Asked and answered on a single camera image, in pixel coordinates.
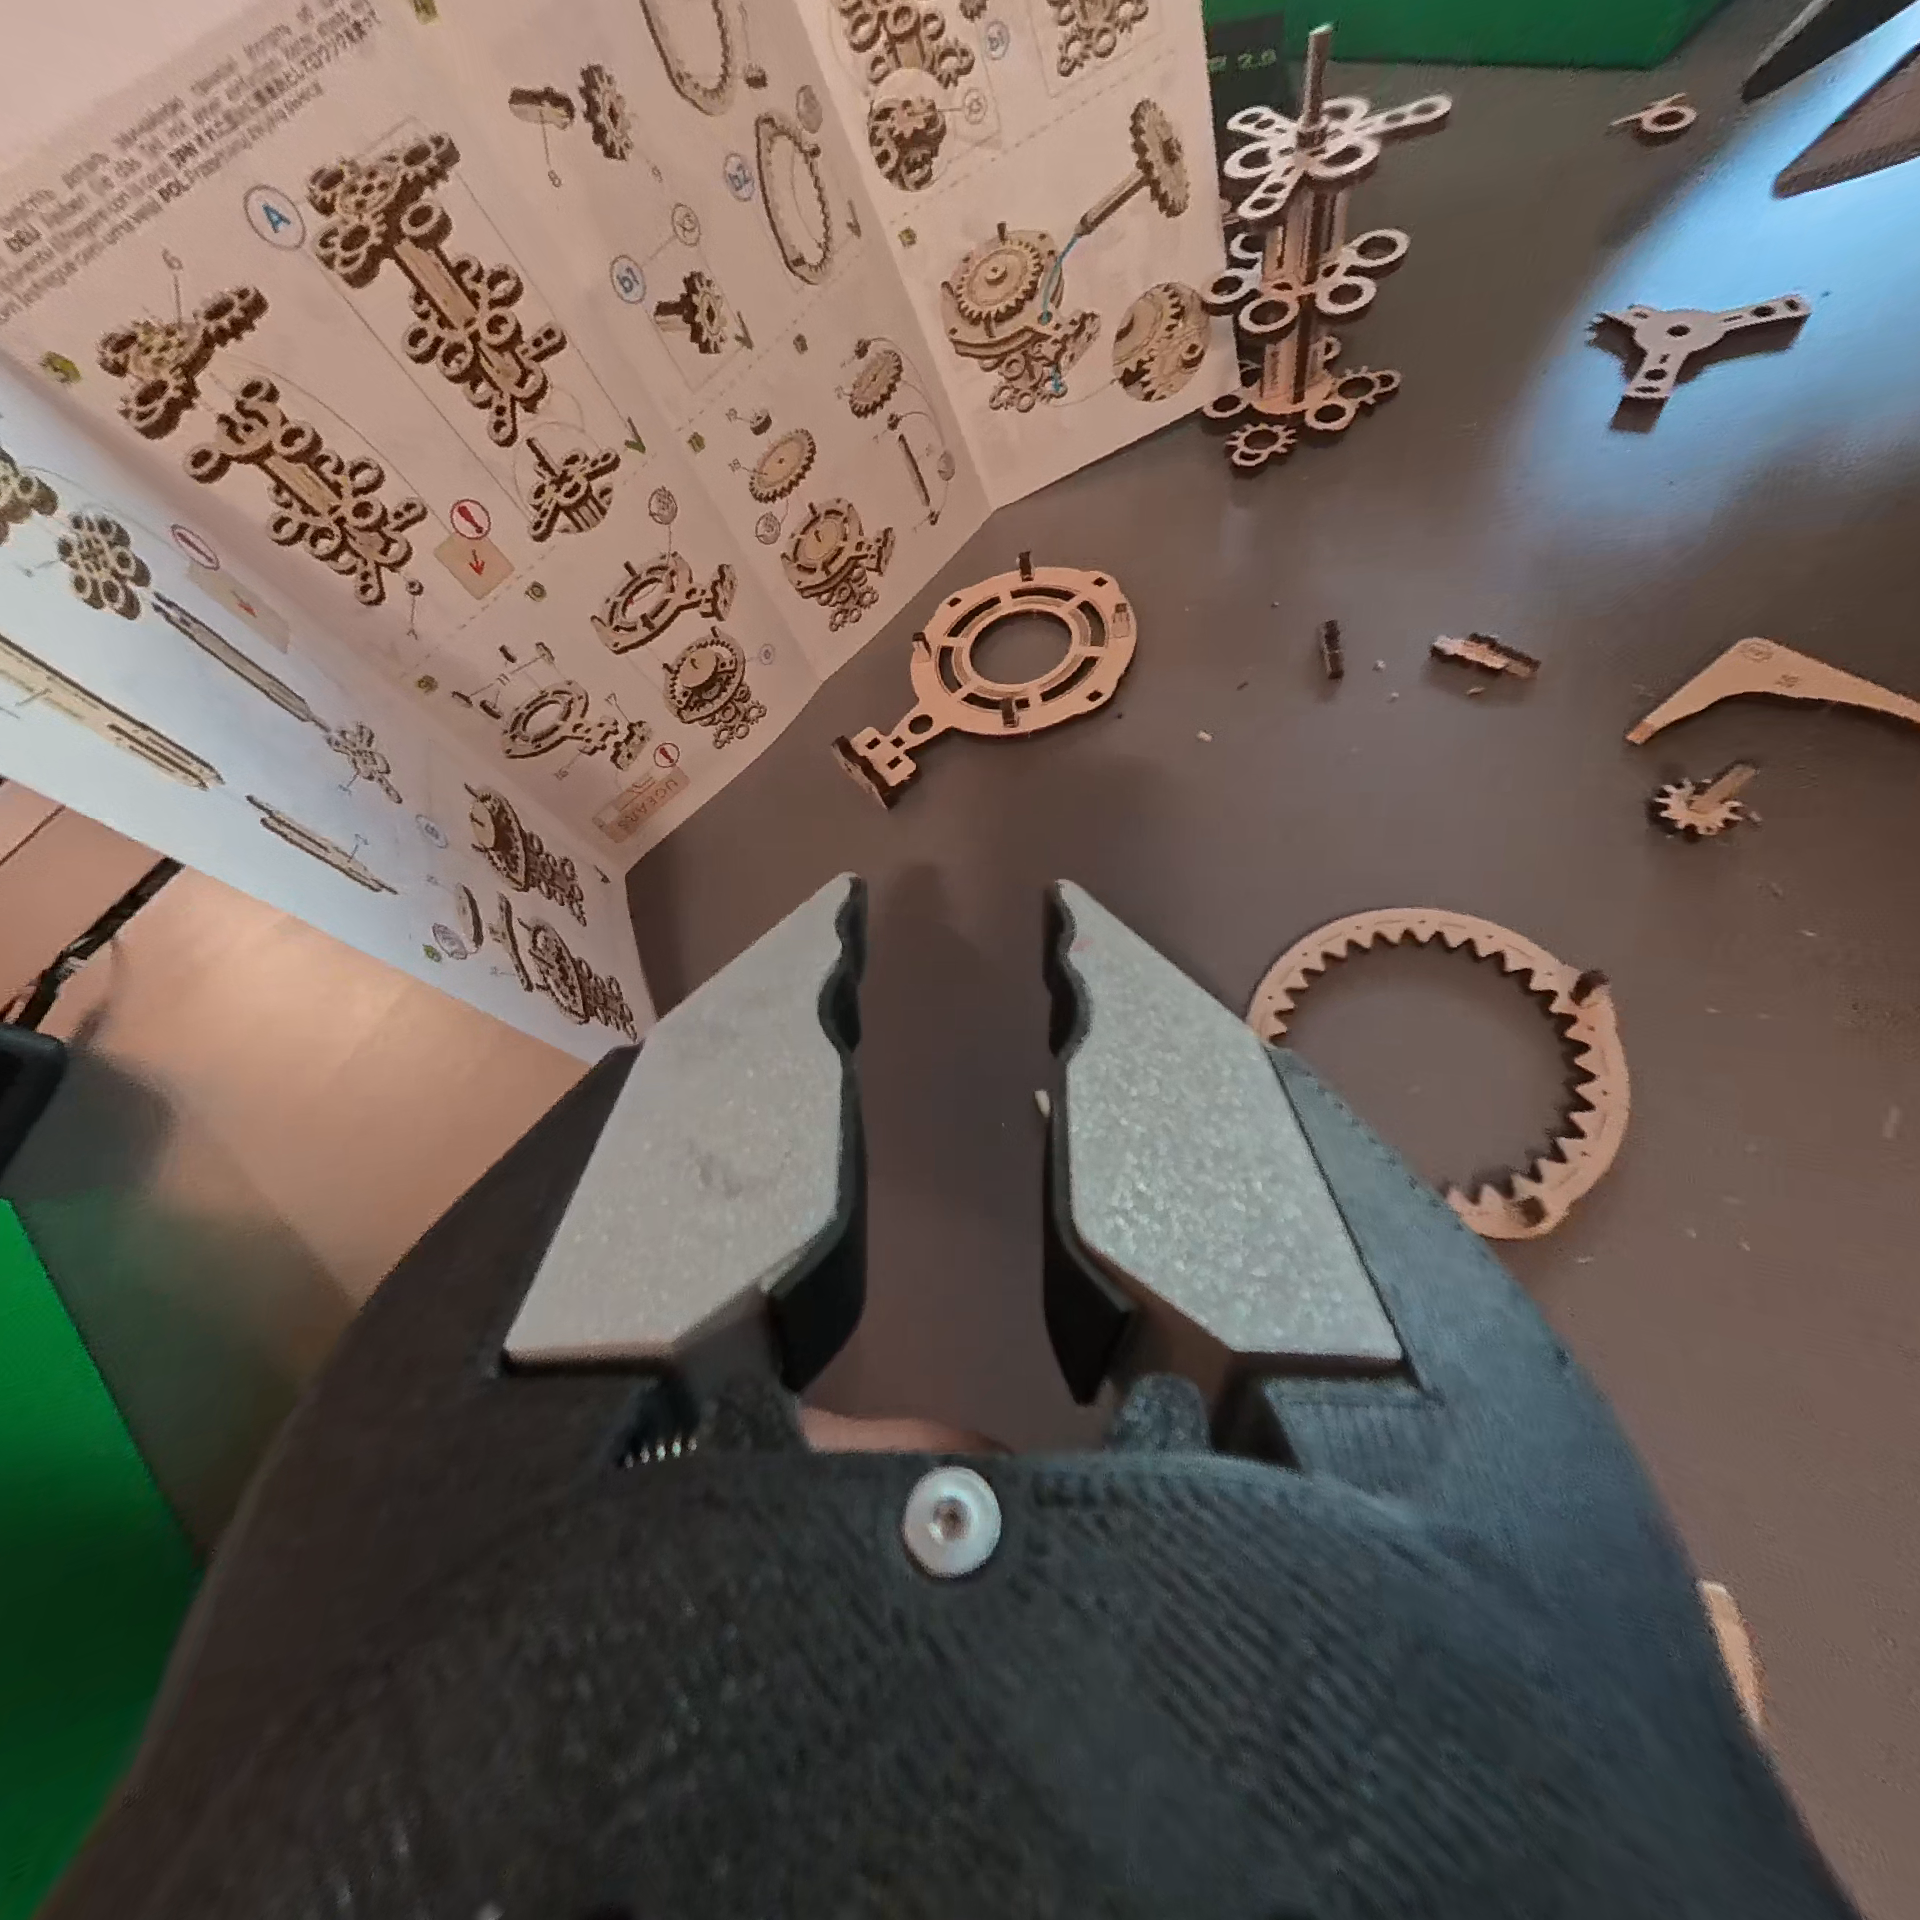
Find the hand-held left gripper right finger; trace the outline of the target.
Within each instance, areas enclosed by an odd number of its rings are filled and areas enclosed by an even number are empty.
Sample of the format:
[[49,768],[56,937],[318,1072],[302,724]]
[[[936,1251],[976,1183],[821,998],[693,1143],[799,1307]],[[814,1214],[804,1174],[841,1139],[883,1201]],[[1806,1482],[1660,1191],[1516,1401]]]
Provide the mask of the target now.
[[1089,890],[1043,908],[1041,1314],[1074,1405],[1389,1381],[1404,1349],[1275,1055]]

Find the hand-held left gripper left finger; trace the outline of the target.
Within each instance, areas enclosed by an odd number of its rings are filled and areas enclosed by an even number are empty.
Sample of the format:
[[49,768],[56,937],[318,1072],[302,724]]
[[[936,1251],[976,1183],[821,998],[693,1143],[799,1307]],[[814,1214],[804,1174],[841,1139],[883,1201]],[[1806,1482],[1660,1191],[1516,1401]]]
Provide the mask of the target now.
[[865,1300],[854,1053],[865,885],[837,874],[638,1046],[502,1356],[802,1392]]

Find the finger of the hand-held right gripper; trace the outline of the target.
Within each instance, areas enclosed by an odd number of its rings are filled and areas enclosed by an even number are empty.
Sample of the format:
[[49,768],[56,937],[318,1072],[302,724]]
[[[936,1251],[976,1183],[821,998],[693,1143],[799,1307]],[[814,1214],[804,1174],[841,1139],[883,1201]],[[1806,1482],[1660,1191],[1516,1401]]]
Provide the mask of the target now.
[[1739,83],[1739,103],[1756,105],[1777,88],[1822,67],[1859,38],[1878,33],[1899,13],[1899,0],[1808,3],[1760,50]]
[[1917,54],[1904,56],[1776,176],[1793,199],[1864,180],[1917,159]]

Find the wooden ring-petal tower assembly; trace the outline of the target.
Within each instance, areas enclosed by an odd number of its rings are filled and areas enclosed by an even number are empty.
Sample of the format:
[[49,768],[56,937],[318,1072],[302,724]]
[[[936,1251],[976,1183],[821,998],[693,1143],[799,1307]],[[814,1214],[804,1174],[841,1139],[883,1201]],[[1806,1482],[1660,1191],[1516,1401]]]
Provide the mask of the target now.
[[1404,230],[1351,230],[1350,199],[1389,146],[1442,133],[1451,100],[1377,108],[1332,94],[1332,38],[1332,22],[1307,35],[1298,108],[1255,105],[1225,123],[1225,267],[1201,305],[1231,325],[1237,373],[1203,418],[1245,474],[1283,461],[1299,438],[1332,442],[1399,388],[1391,369],[1341,360],[1340,325],[1377,300],[1379,281],[1410,253]]

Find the three-armed wooden piece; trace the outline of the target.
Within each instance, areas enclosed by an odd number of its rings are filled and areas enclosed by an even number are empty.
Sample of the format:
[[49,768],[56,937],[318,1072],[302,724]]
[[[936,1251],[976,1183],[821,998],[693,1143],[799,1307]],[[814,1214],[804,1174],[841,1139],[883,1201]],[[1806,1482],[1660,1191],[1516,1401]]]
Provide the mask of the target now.
[[1622,358],[1622,395],[1610,428],[1652,431],[1679,386],[1706,369],[1791,346],[1814,315],[1800,295],[1732,307],[1627,302],[1591,315],[1590,338]]

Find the green plastic bin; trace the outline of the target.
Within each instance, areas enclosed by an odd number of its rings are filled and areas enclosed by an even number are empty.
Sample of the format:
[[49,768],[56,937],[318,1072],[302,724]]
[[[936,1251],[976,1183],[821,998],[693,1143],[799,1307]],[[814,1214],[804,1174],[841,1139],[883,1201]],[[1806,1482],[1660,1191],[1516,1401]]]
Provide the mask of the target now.
[[1203,3],[1207,28],[1277,25],[1285,54],[1332,27],[1359,65],[1652,71],[1721,3]]

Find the small wooden gear with shaft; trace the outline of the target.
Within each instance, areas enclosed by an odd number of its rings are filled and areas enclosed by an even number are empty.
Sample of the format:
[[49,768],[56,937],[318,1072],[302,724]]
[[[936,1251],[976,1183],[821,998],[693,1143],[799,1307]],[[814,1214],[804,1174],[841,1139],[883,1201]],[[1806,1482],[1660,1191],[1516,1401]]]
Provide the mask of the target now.
[[1648,822],[1689,844],[1719,838],[1750,822],[1746,789],[1757,772],[1756,763],[1736,761],[1706,780],[1668,780],[1644,804]]

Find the folded white instruction leaflet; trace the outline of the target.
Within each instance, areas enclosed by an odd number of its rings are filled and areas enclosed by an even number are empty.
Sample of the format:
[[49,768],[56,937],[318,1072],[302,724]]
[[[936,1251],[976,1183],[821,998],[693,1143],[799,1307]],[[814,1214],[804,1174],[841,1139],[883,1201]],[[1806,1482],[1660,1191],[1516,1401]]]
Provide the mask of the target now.
[[1225,363],[1199,4],[3,4],[3,776],[522,1035]]

